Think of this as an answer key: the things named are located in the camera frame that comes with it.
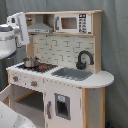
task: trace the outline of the white wall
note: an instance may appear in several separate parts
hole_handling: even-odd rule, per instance
[[[76,67],[80,51],[87,50],[94,54],[94,38],[85,36],[53,36],[37,35],[33,41],[34,55],[42,62]],[[82,55],[82,62],[87,64],[86,70],[93,71],[87,55]]]

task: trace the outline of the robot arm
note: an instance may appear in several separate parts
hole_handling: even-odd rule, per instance
[[[7,18],[7,24],[0,25],[0,60],[16,54],[16,40],[20,45],[29,44],[26,18],[23,12]],[[0,101],[0,128],[36,128],[28,118],[16,113]]]
[[[9,16],[7,24],[0,25],[0,59],[11,58],[16,54],[15,38],[20,45],[30,43],[23,12]]]
[[[16,113],[0,101],[0,128],[36,128],[28,118]]]

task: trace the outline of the black faucet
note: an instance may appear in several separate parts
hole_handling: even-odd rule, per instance
[[[80,69],[80,70],[86,68],[86,62],[85,62],[85,63],[82,63],[82,62],[81,62],[81,56],[82,56],[83,54],[87,54],[87,55],[89,56],[89,58],[90,58],[90,64],[91,64],[91,65],[94,64],[93,56],[92,56],[88,51],[81,51],[81,52],[79,53],[79,55],[78,55],[78,62],[76,63],[77,69]]]

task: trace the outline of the gray sink basin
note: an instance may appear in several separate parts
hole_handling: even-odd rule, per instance
[[[66,79],[82,81],[88,78],[90,75],[92,75],[92,72],[73,69],[73,68],[61,68],[53,72],[52,75]]]

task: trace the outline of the cabinet door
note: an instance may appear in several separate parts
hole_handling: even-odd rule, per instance
[[[82,128],[81,89],[45,81],[46,128]]]

